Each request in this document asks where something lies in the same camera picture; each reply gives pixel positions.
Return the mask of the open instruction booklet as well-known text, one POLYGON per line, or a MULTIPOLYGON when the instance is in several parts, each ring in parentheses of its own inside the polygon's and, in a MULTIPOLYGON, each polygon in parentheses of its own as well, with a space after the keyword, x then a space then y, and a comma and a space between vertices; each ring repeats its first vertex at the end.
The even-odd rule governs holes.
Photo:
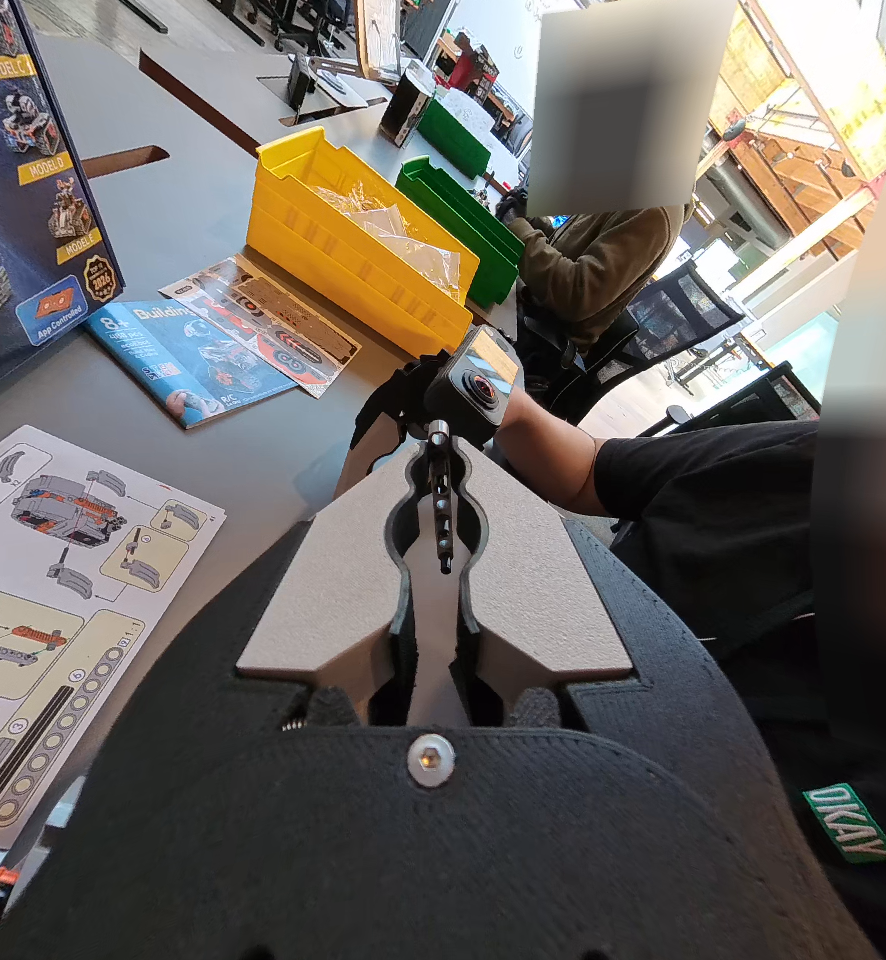
POLYGON ((0 441, 0 850, 225 519, 34 426, 0 441))

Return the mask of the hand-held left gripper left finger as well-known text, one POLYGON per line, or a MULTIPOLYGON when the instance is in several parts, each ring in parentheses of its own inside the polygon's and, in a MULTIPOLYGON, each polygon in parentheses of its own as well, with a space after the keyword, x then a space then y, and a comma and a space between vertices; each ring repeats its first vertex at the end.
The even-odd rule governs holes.
POLYGON ((421 448, 404 446, 319 511, 236 662, 248 678, 338 687, 364 705, 393 676, 403 574, 387 544, 421 448))

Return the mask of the upright cardboard board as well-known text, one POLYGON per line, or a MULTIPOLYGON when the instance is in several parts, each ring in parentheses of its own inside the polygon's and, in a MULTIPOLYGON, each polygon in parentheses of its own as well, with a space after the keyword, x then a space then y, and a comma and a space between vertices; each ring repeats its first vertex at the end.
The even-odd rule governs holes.
POLYGON ((354 1, 356 50, 362 76, 397 82, 401 76, 401 2, 354 1))

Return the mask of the short green plastic bin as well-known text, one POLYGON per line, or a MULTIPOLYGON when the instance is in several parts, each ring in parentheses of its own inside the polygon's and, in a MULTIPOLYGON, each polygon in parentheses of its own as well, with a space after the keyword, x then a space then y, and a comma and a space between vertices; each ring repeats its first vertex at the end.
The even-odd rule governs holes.
POLYGON ((487 173, 492 156, 490 149, 447 110, 441 100, 428 101, 417 130, 466 177, 476 179, 487 173))

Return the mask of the long green plastic bin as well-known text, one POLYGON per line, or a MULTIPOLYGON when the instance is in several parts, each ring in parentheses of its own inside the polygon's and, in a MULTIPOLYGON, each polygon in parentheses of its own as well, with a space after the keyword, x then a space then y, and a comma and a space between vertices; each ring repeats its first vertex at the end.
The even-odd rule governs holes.
POLYGON ((427 156, 403 162, 396 187, 477 255, 469 299, 484 309, 502 304, 519 277, 521 240, 427 156))

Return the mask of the blue robot kit box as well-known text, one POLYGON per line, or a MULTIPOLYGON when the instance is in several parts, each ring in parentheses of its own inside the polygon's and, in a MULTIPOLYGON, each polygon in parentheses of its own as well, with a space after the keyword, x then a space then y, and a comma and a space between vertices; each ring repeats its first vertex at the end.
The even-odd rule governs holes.
POLYGON ((29 21, 0 1, 0 380, 123 290, 29 21))

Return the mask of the blue manual booklet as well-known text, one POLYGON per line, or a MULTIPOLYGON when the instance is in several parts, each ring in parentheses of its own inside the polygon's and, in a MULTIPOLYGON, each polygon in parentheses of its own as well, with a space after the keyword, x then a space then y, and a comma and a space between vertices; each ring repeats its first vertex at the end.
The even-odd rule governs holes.
POLYGON ((185 429, 297 383, 170 299, 112 302, 85 329, 185 429))

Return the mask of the black desktop stand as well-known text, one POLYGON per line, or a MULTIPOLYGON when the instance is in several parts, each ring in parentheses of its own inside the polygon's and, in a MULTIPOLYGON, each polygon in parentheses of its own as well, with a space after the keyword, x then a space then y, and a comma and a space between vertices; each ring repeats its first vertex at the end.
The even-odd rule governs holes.
POLYGON ((348 82, 331 71, 313 70, 302 53, 287 55, 291 67, 283 100, 296 113, 305 113, 316 101, 343 110, 359 110, 369 105, 348 82))

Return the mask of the yellow plastic bin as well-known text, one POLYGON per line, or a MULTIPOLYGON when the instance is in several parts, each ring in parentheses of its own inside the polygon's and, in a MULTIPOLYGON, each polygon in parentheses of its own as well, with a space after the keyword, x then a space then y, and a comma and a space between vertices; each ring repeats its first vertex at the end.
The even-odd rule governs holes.
POLYGON ((479 257, 323 126, 257 148, 247 245, 413 356, 454 352, 472 322, 466 298, 479 257), (434 286, 323 196, 360 186, 396 206, 415 239, 458 253, 455 295, 434 286))

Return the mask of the dark cube box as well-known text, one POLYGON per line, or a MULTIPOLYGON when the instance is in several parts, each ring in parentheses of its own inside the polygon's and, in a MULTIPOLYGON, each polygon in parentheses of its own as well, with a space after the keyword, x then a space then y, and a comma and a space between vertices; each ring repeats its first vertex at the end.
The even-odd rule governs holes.
POLYGON ((379 121, 381 135, 396 148, 404 147, 422 120, 435 91, 434 74, 422 62, 410 61, 379 121))

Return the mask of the black mesh office chair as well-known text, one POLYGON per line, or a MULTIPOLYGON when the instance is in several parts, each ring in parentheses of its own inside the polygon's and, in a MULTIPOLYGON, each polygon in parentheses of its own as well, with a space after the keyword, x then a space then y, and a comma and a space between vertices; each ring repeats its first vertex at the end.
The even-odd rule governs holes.
POLYGON ((705 282, 693 261, 647 284, 583 359, 584 369, 562 373, 542 404, 577 425, 605 394, 746 319, 705 282))

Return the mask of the sticker sheet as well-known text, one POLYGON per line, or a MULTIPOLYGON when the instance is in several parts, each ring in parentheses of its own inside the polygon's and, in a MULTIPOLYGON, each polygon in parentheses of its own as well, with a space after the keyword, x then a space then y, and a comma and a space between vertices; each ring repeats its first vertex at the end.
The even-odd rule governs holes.
POLYGON ((350 334, 241 253, 162 286, 159 293, 317 399, 361 350, 350 334))

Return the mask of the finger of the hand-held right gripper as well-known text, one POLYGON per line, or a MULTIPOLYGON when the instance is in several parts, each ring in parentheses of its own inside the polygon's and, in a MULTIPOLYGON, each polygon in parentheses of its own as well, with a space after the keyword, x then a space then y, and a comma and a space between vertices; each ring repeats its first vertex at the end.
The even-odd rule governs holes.
POLYGON ((409 439, 404 429, 368 429, 351 446, 336 483, 333 497, 341 498, 369 476, 375 464, 391 457, 409 439))

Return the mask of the whiteboard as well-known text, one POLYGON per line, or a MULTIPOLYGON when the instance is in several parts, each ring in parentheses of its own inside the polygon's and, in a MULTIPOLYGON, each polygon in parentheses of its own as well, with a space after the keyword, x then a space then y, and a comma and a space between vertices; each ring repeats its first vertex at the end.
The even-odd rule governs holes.
POLYGON ((497 82, 526 110, 536 88, 541 33, 537 2, 459 1, 449 27, 487 48, 497 66, 497 82))

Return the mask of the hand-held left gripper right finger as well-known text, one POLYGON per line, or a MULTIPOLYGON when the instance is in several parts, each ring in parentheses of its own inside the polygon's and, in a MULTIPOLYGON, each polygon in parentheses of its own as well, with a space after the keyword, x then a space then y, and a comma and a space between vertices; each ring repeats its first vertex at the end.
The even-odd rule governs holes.
POLYGON ((463 610, 475 675, 506 704, 528 688, 622 680, 633 663, 552 506, 461 438, 461 503, 480 524, 463 610))

